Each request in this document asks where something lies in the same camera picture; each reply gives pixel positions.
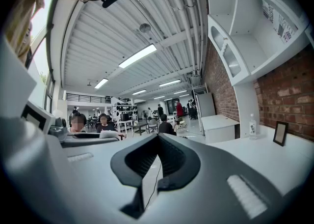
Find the fluorescent light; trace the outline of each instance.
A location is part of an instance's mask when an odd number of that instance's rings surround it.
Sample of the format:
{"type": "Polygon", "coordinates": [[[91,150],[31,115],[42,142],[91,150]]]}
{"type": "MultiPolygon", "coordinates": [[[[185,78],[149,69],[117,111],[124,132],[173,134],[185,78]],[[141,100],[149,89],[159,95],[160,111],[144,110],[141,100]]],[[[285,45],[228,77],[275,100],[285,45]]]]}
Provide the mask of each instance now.
{"type": "Polygon", "coordinates": [[[174,93],[174,94],[179,94],[179,93],[184,93],[184,92],[187,92],[187,90],[179,91],[179,92],[176,92],[176,93],[174,93]]]}
{"type": "Polygon", "coordinates": [[[103,86],[106,82],[108,82],[108,79],[103,78],[103,79],[95,86],[95,88],[96,88],[96,89],[100,88],[100,87],[103,86]]]}
{"type": "Polygon", "coordinates": [[[181,80],[175,80],[175,81],[172,81],[172,82],[169,82],[169,83],[166,83],[166,84],[160,84],[159,87],[163,87],[163,86],[166,86],[166,85],[170,85],[170,84],[175,84],[175,83],[180,83],[181,80]]]}
{"type": "Polygon", "coordinates": [[[156,98],[154,98],[154,99],[159,99],[159,98],[163,98],[163,97],[165,97],[165,96],[156,97],[156,98]]]}
{"type": "Polygon", "coordinates": [[[129,66],[130,64],[136,62],[137,60],[140,60],[141,58],[143,58],[144,56],[149,55],[150,53],[156,51],[156,47],[151,44],[149,46],[147,46],[146,48],[142,49],[141,51],[133,54],[131,57],[129,57],[128,59],[126,59],[124,62],[122,62],[119,67],[121,68],[126,68],[127,66],[129,66]]]}
{"type": "Polygon", "coordinates": [[[140,94],[140,93],[143,93],[143,92],[146,92],[146,90],[144,89],[144,90],[138,91],[136,93],[133,93],[132,95],[137,95],[137,94],[140,94]]]}

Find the water bottle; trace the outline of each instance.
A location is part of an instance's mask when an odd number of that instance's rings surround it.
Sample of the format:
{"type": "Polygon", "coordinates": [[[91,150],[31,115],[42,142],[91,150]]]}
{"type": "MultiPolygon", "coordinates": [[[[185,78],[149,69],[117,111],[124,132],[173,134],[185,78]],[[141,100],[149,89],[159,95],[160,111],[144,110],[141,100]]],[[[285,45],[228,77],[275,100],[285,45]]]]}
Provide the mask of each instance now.
{"type": "Polygon", "coordinates": [[[254,120],[254,114],[251,114],[251,121],[250,121],[250,139],[256,139],[256,121],[254,120]]]}

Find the red shirt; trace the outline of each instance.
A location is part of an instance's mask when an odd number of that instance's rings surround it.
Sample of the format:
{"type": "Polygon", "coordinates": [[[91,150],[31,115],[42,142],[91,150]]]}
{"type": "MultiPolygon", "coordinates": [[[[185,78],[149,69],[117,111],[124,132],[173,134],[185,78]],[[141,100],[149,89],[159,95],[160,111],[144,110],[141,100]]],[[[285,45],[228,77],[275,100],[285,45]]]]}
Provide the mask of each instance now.
{"type": "Polygon", "coordinates": [[[177,117],[182,117],[183,116],[183,109],[182,105],[180,102],[177,102],[177,117]]]}

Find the picture frame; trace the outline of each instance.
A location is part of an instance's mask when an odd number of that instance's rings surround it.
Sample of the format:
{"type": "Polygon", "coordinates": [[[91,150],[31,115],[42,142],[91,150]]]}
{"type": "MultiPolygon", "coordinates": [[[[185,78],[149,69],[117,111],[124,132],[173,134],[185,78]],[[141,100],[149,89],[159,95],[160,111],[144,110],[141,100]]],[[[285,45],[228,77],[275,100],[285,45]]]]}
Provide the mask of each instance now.
{"type": "Polygon", "coordinates": [[[286,141],[287,131],[288,131],[288,123],[277,121],[273,142],[275,142],[278,145],[284,146],[285,141],[286,141]]]}

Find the brick wall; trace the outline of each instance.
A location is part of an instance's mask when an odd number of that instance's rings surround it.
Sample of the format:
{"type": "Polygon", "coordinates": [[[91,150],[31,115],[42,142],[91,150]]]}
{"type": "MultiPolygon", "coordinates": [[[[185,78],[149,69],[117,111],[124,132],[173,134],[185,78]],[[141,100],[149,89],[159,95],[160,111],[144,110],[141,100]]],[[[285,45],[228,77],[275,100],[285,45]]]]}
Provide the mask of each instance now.
{"type": "Polygon", "coordinates": [[[314,50],[311,45],[254,82],[260,122],[275,128],[288,122],[288,133],[314,141],[314,50]]]}
{"type": "Polygon", "coordinates": [[[239,122],[235,90],[231,86],[219,54],[210,40],[208,40],[202,83],[206,83],[209,92],[213,94],[216,114],[225,115],[239,122]]]}

